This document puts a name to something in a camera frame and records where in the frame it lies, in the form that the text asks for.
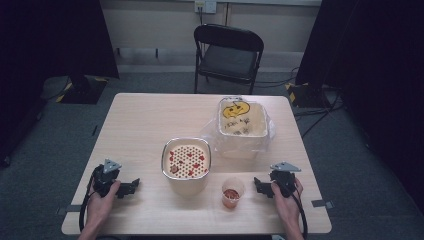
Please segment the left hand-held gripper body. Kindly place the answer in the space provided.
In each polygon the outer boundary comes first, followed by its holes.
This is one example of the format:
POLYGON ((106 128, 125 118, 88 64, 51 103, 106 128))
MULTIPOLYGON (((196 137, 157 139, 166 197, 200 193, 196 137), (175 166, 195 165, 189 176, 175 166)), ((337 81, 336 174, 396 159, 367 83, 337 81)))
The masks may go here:
POLYGON ((101 197, 105 197, 118 177, 121 167, 121 164, 110 159, 106 159, 103 164, 96 167, 93 172, 94 191, 101 197))

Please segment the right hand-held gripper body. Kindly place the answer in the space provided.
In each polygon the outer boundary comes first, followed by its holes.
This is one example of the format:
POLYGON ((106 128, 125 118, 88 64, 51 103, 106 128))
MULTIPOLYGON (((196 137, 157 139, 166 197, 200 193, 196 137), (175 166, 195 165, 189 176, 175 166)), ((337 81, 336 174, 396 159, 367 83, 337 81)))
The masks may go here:
POLYGON ((295 173, 300 172, 301 169, 288 162, 272 164, 270 168, 272 169, 270 173, 271 180, 277 183, 280 187, 281 194, 285 198, 290 197, 297 190, 295 186, 295 173))

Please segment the person's right hand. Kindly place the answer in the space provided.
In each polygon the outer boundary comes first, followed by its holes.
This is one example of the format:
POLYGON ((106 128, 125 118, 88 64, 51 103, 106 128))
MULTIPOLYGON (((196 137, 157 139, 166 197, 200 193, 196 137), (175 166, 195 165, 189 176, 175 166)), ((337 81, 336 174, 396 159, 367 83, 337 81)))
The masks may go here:
POLYGON ((289 230, 299 230, 300 210, 293 197, 285 198, 277 183, 272 182, 271 188, 274 193, 274 201, 279 218, 282 221, 286 232, 289 230))

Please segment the person's left hand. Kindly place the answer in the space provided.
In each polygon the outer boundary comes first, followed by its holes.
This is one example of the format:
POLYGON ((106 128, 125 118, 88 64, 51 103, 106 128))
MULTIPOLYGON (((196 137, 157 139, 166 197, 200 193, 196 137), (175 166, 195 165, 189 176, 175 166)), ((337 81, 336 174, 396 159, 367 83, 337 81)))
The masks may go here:
POLYGON ((110 215, 115 194, 120 185, 121 182, 119 180, 115 181, 105 197, 101 197, 96 192, 91 195, 87 206, 86 228, 99 230, 104 225, 110 215))

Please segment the clear plastic cup with scraps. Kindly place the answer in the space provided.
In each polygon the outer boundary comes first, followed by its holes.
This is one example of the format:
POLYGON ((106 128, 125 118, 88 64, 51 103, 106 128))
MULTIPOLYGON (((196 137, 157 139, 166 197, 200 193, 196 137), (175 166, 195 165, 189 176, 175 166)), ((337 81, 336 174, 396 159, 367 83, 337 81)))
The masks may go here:
POLYGON ((226 179, 221 187, 222 204, 228 209, 234 209, 245 193, 244 183, 236 177, 226 179))

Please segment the grey tape strip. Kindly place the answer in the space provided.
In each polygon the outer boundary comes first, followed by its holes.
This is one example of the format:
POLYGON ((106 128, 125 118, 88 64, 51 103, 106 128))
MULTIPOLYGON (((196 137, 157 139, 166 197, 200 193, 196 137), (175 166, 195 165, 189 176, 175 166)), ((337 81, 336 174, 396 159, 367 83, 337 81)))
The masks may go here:
POLYGON ((325 207, 326 209, 332 209, 335 207, 334 203, 332 201, 325 201, 323 199, 320 200, 313 200, 311 201, 313 207, 325 207))

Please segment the bin lined with plastic bag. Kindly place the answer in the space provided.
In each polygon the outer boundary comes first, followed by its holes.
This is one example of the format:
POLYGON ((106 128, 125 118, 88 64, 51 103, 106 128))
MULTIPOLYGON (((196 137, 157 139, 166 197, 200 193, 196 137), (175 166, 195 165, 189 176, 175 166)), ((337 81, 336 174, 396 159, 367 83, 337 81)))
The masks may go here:
POLYGON ((275 124, 262 104, 227 96, 218 103, 201 137, 223 158, 254 159, 268 150, 275 132, 275 124))

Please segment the white bin with perforated strainer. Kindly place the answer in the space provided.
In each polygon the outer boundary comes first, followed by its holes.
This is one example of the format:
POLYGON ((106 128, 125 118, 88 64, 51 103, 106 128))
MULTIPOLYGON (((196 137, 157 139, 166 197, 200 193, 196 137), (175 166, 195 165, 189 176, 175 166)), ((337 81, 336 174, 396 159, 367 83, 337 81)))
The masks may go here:
POLYGON ((174 138, 162 151, 161 169, 171 189, 178 195, 191 197, 207 185, 211 170, 211 150, 201 138, 174 138))

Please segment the black stand base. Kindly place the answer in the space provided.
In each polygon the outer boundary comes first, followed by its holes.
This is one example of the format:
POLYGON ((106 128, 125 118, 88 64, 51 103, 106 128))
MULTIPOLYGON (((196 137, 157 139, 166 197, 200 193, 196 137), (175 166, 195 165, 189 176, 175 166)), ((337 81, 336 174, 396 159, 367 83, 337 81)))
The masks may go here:
POLYGON ((81 81, 70 79, 56 99, 63 104, 96 104, 108 81, 100 77, 84 77, 81 81))
POLYGON ((295 85, 287 83, 288 98, 298 108, 329 108, 330 103, 322 88, 311 87, 308 83, 295 85))

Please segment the black folding chair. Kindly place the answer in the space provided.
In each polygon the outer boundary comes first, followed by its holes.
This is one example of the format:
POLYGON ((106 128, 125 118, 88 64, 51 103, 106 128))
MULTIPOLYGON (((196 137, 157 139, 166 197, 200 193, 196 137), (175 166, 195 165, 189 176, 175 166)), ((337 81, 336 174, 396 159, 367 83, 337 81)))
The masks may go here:
POLYGON ((264 50, 256 33, 219 24, 203 24, 194 30, 196 44, 194 92, 198 79, 220 79, 247 85, 252 94, 264 50))

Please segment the black curtain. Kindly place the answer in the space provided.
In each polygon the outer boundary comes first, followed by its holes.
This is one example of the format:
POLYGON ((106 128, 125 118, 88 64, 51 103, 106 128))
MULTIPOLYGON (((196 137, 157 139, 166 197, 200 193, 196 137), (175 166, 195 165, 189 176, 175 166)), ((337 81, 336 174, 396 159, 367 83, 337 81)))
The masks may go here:
POLYGON ((119 76, 100 0, 0 0, 0 167, 56 76, 119 76))
POLYGON ((321 0, 296 82, 340 88, 424 213, 424 0, 321 0))

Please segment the white wall socket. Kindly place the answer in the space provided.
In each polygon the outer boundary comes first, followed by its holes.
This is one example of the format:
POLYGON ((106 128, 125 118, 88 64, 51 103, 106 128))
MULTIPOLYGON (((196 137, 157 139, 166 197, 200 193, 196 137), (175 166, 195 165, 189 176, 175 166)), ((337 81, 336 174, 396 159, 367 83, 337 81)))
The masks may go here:
POLYGON ((194 2, 196 13, 215 14, 217 12, 217 2, 213 0, 196 0, 194 2))

